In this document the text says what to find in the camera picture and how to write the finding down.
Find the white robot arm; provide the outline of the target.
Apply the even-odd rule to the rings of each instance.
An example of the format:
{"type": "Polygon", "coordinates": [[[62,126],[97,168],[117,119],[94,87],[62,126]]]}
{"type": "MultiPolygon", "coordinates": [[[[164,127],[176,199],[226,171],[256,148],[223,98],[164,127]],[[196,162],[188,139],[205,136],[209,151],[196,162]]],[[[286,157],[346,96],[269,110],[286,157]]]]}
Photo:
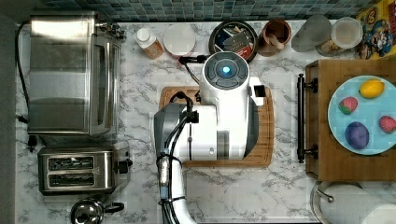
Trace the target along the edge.
{"type": "Polygon", "coordinates": [[[201,103],[178,91],[154,115],[152,140],[163,224],[196,224],[187,208],[185,161],[240,161],[254,148],[259,135],[257,107],[263,101],[253,89],[259,84],[250,77],[244,58],[217,52],[205,59],[199,81],[201,103]]]}

